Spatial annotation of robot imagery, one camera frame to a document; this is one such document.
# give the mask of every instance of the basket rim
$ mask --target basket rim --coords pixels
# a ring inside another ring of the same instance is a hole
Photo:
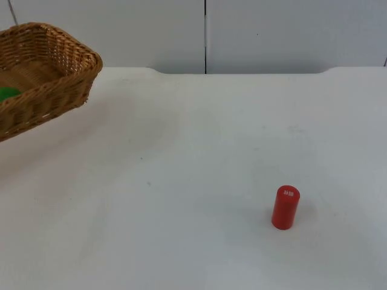
[[[90,47],[86,46],[85,44],[81,43],[79,40],[77,40],[72,35],[68,34],[66,31],[62,30],[61,28],[55,27],[54,25],[47,24],[44,22],[28,22],[20,25],[15,25],[10,27],[7,30],[0,31],[0,37],[4,37],[8,34],[18,33],[23,30],[30,30],[30,29],[45,29],[45,30],[51,30],[57,34],[63,35],[65,38],[67,38],[69,41],[72,41],[75,45],[78,47],[82,47],[85,50],[87,50],[87,53],[84,55],[86,57],[92,57],[95,60],[95,65],[87,66],[85,68],[80,69],[79,71],[73,72],[67,76],[60,77],[58,79],[52,80],[50,82],[44,83],[40,86],[37,86],[35,88],[28,89],[24,91],[22,94],[17,95],[12,98],[8,98],[2,102],[0,102],[0,113],[4,112],[7,108],[19,105],[23,103],[23,100],[26,100],[26,95],[31,94],[31,92],[39,91],[44,89],[44,93],[50,92],[52,89],[56,87],[56,84],[61,83],[67,83],[71,82],[74,79],[76,79],[78,76],[87,76],[91,74],[92,76],[95,75],[95,77],[98,75],[98,73],[102,70],[103,62],[102,58],[98,53],[93,51]]]

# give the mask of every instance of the white label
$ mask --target white label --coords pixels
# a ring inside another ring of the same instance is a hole
[[[294,196],[294,193],[289,190],[285,190],[284,195]]]

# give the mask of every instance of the wicker basket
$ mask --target wicker basket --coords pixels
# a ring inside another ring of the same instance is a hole
[[[0,141],[82,106],[102,69],[100,56],[66,32],[28,23],[0,32]]]

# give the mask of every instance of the white panel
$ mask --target white panel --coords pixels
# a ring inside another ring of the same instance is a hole
[[[0,30],[8,29],[14,24],[7,0],[0,0]]]
[[[204,72],[203,0],[14,0],[19,22],[54,24],[106,66]]]
[[[207,0],[208,72],[382,66],[386,0]]]

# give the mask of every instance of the wire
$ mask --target wire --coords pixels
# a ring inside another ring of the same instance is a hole
[[[13,18],[13,21],[15,22],[15,25],[19,25],[18,20],[16,19],[15,11],[13,9],[11,0],[8,0],[8,6],[10,7],[12,18]]]

